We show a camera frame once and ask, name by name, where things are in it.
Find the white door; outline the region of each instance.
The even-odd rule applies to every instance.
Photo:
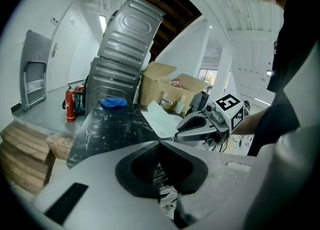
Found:
[[[52,49],[48,61],[46,86],[52,91],[68,84],[68,74],[78,38],[83,27],[82,18],[75,8],[71,6],[53,39]]]

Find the white ceiling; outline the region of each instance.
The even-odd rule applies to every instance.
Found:
[[[101,40],[99,15],[107,20],[126,0],[82,0],[87,21]],[[272,69],[273,42],[283,25],[283,11],[267,3],[246,0],[190,0],[208,19],[210,29],[205,57],[220,58],[222,46],[233,47],[232,72],[241,99],[257,97],[271,103],[266,90]]]

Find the cardboard box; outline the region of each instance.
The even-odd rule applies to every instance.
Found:
[[[181,113],[185,115],[195,94],[201,92],[208,85],[187,74],[180,74],[175,79],[180,79],[182,88],[170,86],[168,85],[170,79],[167,76],[176,70],[174,66],[156,62],[149,63],[142,75],[139,103],[144,106],[148,106],[153,100],[159,103],[163,92],[167,92],[167,99],[172,101],[173,105],[165,105],[164,109],[175,111],[177,102],[182,95],[185,95],[184,108]]]

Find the cable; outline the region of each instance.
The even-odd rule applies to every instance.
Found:
[[[227,147],[228,147],[228,139],[226,140],[226,142],[225,142],[225,149],[223,150],[223,152],[222,153],[224,153],[225,152],[225,150],[227,149]]]

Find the blue plastic bag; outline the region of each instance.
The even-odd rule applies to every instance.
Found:
[[[128,103],[124,98],[104,98],[101,101],[102,107],[112,108],[112,107],[127,107]]]

